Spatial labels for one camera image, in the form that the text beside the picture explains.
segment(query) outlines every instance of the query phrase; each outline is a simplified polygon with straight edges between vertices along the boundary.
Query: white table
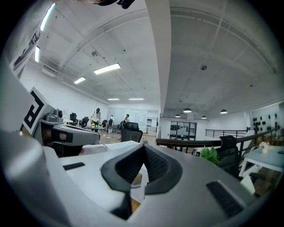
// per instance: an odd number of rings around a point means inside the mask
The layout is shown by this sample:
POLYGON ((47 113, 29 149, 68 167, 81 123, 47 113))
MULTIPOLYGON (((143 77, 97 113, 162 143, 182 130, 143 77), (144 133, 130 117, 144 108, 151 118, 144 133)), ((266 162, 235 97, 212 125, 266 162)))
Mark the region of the white table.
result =
POLYGON ((72 120, 69 120, 69 119, 63 119, 63 123, 72 123, 73 121, 72 120))
POLYGON ((279 171, 280 175, 275 184, 277 186, 284 172, 284 154, 279 154, 278 151, 284 151, 284 147, 270 147, 271 149, 269 149, 266 154, 263 154, 262 149, 260 148, 257 148, 254 151, 251 151, 250 153, 246 154, 244 156, 245 159, 241 167, 240 176, 243 176, 247 162, 251 162, 268 169, 279 171))

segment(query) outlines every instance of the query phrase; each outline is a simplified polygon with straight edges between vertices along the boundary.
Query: person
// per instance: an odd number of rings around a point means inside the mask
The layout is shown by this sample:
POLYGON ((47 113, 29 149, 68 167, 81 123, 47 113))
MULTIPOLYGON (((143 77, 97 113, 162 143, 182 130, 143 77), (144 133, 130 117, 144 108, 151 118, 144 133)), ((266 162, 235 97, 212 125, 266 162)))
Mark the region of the person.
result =
POLYGON ((107 131, 108 133, 112 133, 112 126, 114 125, 114 116, 111 115, 109 118, 108 118, 108 127, 107 127, 107 131))
POLYGON ((126 115, 126 117, 123 120, 123 127, 125 126, 126 123, 130 122, 129 114, 126 115))
POLYGON ((100 109, 97 108, 93 111, 91 115, 91 124, 99 125, 99 122, 101 121, 101 112, 100 109))

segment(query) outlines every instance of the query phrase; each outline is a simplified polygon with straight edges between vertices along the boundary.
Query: railing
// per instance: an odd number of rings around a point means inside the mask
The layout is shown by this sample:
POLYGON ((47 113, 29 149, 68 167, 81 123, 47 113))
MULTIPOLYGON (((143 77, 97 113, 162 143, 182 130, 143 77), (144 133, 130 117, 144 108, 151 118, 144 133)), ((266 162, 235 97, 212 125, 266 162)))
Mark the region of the railing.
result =
POLYGON ((233 136, 235 138, 244 137, 246 135, 246 130, 214 130, 206 129, 205 135, 207 137, 223 137, 223 136, 233 136))
MULTIPOLYGON (((264 136, 267 134, 270 134, 269 136, 269 142, 271 143, 272 141, 272 133, 276 132, 276 129, 271 129, 268 130, 266 132, 263 133, 259 133, 259 134, 255 134, 255 135, 251 135, 251 136, 247 136, 247 137, 240 137, 240 138, 236 138, 237 143, 241 143, 240 144, 240 149, 239 149, 239 155, 240 158, 241 156, 243 156, 244 154, 243 151, 245 151, 245 153, 249 152, 251 148, 259 145, 262 141, 267 140, 267 138, 265 138, 264 136), (244 148, 244 142, 252 140, 253 142, 250 144, 249 147, 244 148)), ((200 148, 200 147, 219 147, 221 146, 221 140, 213 140, 213 141, 183 141, 183 140, 170 140, 170 139, 156 139, 156 143, 157 145, 163 145, 163 146, 167 146, 168 148, 171 149, 177 149, 178 147, 180 148, 180 151, 182 151, 183 148, 186 148, 186 153, 188 148, 200 148)))

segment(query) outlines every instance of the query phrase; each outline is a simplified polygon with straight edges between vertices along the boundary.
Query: ceiling beam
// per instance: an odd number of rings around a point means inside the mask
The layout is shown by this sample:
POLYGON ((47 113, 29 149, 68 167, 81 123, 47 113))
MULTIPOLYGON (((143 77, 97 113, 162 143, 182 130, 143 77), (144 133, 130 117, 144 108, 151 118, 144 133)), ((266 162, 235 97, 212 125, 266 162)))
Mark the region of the ceiling beam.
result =
POLYGON ((172 43, 170 3, 169 0, 145 0, 145 3, 149 13, 153 37, 155 41, 160 85, 160 113, 162 116, 166 103, 166 95, 170 75, 170 57, 172 43))

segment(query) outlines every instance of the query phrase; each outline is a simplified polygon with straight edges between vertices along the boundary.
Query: potted plant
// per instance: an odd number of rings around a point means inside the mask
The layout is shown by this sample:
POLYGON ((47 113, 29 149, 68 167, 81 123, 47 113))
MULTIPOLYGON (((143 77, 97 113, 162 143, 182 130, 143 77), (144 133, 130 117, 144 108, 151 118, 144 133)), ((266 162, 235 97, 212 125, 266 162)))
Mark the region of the potted plant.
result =
POLYGON ((220 163, 217 157, 217 151, 213 146, 211 147, 211 149, 204 146, 204 148, 201 150, 200 157, 211 161, 215 165, 218 165, 220 163))

